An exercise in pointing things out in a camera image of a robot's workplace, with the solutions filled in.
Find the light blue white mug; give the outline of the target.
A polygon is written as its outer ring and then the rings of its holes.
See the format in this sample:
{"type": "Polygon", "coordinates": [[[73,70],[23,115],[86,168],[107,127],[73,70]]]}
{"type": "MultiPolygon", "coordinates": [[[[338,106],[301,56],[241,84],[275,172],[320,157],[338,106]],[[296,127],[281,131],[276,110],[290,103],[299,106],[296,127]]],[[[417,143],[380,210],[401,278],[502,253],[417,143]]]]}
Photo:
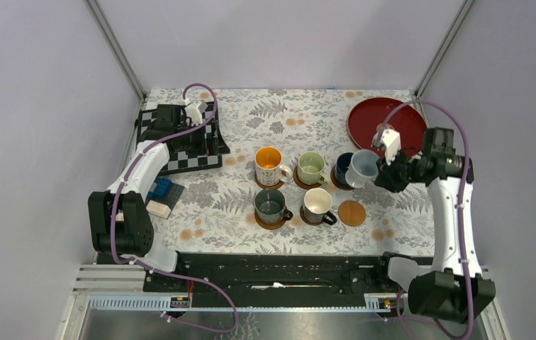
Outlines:
{"type": "Polygon", "coordinates": [[[379,175],[378,160],[379,155],[368,149],[353,153],[345,174],[347,185],[352,188],[362,188],[373,181],[379,175]]]}

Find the dark blue mug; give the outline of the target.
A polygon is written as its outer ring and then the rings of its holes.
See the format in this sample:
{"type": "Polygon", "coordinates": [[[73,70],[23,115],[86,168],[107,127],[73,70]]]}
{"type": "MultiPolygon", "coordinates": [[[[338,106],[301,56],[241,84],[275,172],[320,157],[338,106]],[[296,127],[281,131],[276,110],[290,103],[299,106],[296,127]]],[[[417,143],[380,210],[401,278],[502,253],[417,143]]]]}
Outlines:
{"type": "Polygon", "coordinates": [[[352,152],[346,152],[341,154],[336,161],[335,165],[335,179],[337,182],[344,188],[351,188],[351,186],[347,183],[345,179],[345,175],[347,173],[347,170],[349,169],[351,158],[353,153],[352,152]]]}

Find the light wood coaster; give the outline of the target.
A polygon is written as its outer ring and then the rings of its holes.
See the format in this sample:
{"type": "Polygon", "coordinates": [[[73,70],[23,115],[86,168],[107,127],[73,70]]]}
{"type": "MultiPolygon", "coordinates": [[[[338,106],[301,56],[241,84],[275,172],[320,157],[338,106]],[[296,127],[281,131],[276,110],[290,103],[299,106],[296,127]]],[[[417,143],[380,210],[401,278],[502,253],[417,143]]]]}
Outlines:
{"type": "Polygon", "coordinates": [[[341,222],[350,227],[362,225],[367,218],[364,206],[352,200],[341,203],[337,213],[341,222]]]}

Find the brown ringed coaster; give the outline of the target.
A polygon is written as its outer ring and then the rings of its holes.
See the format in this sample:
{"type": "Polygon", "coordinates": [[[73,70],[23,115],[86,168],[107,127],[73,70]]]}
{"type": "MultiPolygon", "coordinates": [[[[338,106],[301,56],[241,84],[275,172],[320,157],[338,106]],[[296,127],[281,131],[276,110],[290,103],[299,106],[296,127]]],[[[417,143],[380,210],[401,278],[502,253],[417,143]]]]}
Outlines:
{"type": "Polygon", "coordinates": [[[293,179],[294,179],[294,182],[296,183],[296,185],[299,188],[302,188],[304,190],[310,190],[312,188],[319,188],[319,187],[322,186],[321,183],[315,183],[315,184],[312,184],[312,185],[308,185],[308,184],[305,184],[304,182],[302,182],[300,180],[300,178],[298,177],[298,167],[297,166],[294,168],[293,179]]]}
{"type": "Polygon", "coordinates": [[[286,220],[280,220],[277,223],[274,224],[267,224],[266,222],[262,221],[257,213],[255,213],[255,222],[263,229],[266,230],[277,230],[280,227],[283,227],[286,223],[286,220]]]}
{"type": "Polygon", "coordinates": [[[281,188],[283,185],[284,185],[284,182],[283,181],[278,181],[276,184],[272,185],[272,186],[268,186],[268,185],[264,185],[263,183],[261,183],[257,177],[255,177],[255,183],[262,189],[279,189],[281,188]]]}
{"type": "Polygon", "coordinates": [[[336,168],[333,167],[330,171],[330,180],[331,180],[331,183],[338,189],[340,190],[343,190],[343,191],[352,191],[354,190],[353,187],[350,187],[350,186],[345,186],[345,185],[342,185],[336,178],[336,175],[335,175],[335,170],[336,168]]]}

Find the floral mug orange inside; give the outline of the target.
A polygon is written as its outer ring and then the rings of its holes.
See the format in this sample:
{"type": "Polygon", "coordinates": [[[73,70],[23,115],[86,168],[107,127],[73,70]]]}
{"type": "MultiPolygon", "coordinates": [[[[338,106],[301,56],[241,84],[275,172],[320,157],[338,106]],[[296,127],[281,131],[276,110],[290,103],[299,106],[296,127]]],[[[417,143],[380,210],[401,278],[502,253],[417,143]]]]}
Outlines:
{"type": "Polygon", "coordinates": [[[255,154],[255,177],[264,185],[272,186],[278,181],[291,182],[293,171],[283,163],[283,155],[277,148],[263,147],[255,154]]]}

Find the pale green mug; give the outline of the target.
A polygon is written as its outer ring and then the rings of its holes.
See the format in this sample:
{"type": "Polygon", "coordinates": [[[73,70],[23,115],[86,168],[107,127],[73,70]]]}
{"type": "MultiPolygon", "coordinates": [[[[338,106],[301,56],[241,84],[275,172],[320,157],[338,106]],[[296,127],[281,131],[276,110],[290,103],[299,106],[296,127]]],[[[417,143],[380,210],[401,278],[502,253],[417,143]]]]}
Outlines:
{"type": "Polygon", "coordinates": [[[305,152],[298,159],[297,174],[301,183],[307,186],[328,184],[325,159],[318,152],[305,152]]]}

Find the black mug white inside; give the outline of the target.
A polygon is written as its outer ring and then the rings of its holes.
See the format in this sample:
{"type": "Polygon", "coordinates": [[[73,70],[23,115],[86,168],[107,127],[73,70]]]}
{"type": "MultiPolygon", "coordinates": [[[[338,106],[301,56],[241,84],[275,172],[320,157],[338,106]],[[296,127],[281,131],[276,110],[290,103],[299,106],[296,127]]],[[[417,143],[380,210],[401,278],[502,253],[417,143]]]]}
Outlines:
{"type": "Polygon", "coordinates": [[[303,198],[303,205],[306,210],[323,215],[324,223],[334,225],[337,222],[336,216],[332,213],[332,196],[325,189],[312,188],[308,190],[303,198]]]}

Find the dark green mug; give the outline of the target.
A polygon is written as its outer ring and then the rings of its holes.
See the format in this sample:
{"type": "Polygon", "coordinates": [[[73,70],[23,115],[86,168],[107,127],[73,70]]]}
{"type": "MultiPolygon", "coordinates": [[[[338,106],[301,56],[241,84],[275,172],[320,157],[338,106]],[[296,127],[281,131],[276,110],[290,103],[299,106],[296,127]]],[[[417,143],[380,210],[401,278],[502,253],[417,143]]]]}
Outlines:
{"type": "Polygon", "coordinates": [[[284,195],[277,189],[263,189],[255,197],[255,212],[267,224],[289,221],[294,214],[286,207],[284,195]]]}

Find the dark walnut coaster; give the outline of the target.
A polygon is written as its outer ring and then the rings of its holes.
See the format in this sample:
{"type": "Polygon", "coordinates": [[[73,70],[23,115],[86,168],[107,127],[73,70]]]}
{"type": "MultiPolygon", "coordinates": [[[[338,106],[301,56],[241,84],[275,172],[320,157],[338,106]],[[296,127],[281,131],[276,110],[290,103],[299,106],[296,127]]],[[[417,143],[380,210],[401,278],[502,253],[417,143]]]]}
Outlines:
{"type": "Polygon", "coordinates": [[[305,222],[307,225],[318,226],[325,222],[323,215],[314,214],[306,210],[304,207],[300,208],[299,215],[303,222],[305,222]]]}

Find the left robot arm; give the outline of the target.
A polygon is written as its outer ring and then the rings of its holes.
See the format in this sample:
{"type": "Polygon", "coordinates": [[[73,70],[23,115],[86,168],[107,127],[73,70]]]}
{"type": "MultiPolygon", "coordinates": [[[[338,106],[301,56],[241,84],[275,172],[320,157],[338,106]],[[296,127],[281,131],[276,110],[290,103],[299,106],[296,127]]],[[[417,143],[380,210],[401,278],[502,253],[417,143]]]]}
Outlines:
{"type": "Polygon", "coordinates": [[[178,254],[155,238],[147,210],[149,194],[159,188],[158,176],[175,166],[177,172],[206,167],[218,159],[224,143],[219,133],[215,101],[159,104],[151,123],[140,132],[135,154],[120,176],[104,191],[88,198],[94,250],[116,264],[138,264],[161,272],[160,282],[171,291],[187,282],[178,254]]]}

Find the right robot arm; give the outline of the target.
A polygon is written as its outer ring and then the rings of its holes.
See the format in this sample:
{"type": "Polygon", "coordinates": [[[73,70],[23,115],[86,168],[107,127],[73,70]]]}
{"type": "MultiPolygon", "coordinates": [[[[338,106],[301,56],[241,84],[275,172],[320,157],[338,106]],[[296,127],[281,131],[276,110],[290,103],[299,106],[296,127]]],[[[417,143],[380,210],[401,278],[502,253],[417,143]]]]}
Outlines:
{"type": "Polygon", "coordinates": [[[453,130],[428,128],[421,151],[409,157],[399,132],[382,128],[375,134],[372,144],[384,151],[376,163],[375,185],[393,193],[410,183],[425,185],[434,216],[435,250],[430,269],[411,256],[384,252],[374,282],[385,292],[404,289],[413,314],[468,324],[492,302],[496,287],[483,277],[474,247],[472,162],[456,152],[453,142],[453,130]]]}

